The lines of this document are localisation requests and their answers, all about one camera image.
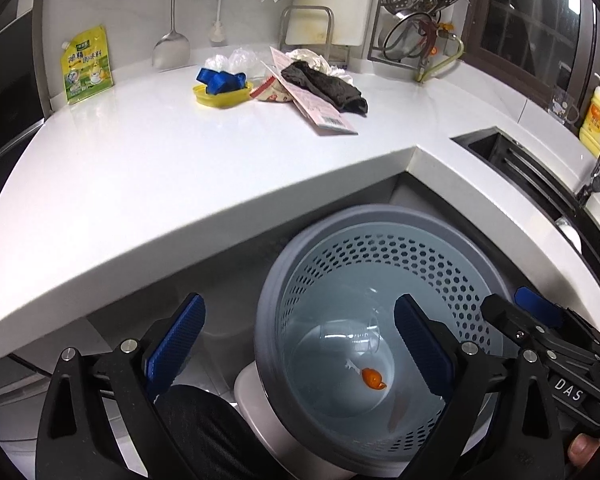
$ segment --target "yellow dish soap bottle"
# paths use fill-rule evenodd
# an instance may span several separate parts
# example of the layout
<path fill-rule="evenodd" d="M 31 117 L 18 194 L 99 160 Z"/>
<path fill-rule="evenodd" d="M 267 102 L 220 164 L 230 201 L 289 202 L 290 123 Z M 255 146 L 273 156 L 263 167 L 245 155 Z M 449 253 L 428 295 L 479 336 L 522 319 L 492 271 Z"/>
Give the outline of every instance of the yellow dish soap bottle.
<path fill-rule="evenodd" d="M 600 155 L 600 85 L 593 92 L 589 111 L 580 128 L 580 142 L 595 156 Z"/>

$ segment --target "basket rim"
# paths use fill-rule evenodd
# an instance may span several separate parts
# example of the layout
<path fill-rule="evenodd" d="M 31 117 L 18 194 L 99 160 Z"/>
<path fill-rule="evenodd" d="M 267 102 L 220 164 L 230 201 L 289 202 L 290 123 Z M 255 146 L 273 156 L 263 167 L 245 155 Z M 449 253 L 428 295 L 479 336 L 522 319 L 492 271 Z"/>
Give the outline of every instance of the basket rim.
<path fill-rule="evenodd" d="M 312 453 L 343 469 L 370 476 L 398 476 L 407 462 L 360 456 L 334 442 L 312 421 L 296 399 L 277 352 L 275 313 L 288 280 L 302 259 L 325 238 L 355 225 L 392 222 L 421 228 L 452 245 L 478 270 L 492 294 L 510 300 L 504 280 L 484 253 L 451 225 L 421 211 L 387 204 L 360 205 L 337 212 L 297 234 L 271 267 L 260 294 L 254 330 L 254 354 L 262 387 L 282 425 Z"/>

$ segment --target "human hand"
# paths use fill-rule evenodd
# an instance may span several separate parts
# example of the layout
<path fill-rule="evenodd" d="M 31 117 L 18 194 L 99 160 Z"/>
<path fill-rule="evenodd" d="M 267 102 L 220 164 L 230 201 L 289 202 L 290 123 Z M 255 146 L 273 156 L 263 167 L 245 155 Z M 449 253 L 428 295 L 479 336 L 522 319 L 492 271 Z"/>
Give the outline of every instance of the human hand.
<path fill-rule="evenodd" d="M 587 465 L 587 462 L 591 460 L 591 457 L 599 447 L 600 438 L 593 438 L 592 436 L 581 433 L 573 439 L 573 442 L 567 451 L 567 455 L 574 466 L 583 468 Z"/>

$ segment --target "cutting board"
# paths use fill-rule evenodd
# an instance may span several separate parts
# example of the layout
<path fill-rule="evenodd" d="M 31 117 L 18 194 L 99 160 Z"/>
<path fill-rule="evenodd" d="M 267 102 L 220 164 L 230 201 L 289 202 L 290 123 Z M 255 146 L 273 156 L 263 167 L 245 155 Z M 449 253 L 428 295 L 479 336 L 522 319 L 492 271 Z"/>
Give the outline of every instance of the cutting board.
<path fill-rule="evenodd" d="M 294 5 L 330 7 L 334 14 L 333 44 L 353 46 L 363 43 L 371 0 L 294 0 Z M 327 23 L 327 14 L 322 10 L 293 10 L 286 44 L 324 43 Z"/>

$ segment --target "wall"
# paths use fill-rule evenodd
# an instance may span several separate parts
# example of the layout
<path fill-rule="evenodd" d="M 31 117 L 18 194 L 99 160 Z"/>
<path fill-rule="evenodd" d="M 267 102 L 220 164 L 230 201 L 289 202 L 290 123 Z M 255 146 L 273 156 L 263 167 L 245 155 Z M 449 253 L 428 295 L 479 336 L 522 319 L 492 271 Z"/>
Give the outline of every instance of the wall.
<path fill-rule="evenodd" d="M 193 51 L 192 64 L 208 56 L 207 33 L 216 18 L 218 0 L 176 0 L 176 30 Z M 222 24 L 227 44 L 275 44 L 280 14 L 292 0 L 223 0 Z M 60 69 L 62 42 L 95 25 L 107 30 L 109 57 L 114 70 L 140 64 L 150 70 L 155 43 L 170 30 L 170 0 L 44 0 L 43 45 L 50 95 L 64 91 Z"/>

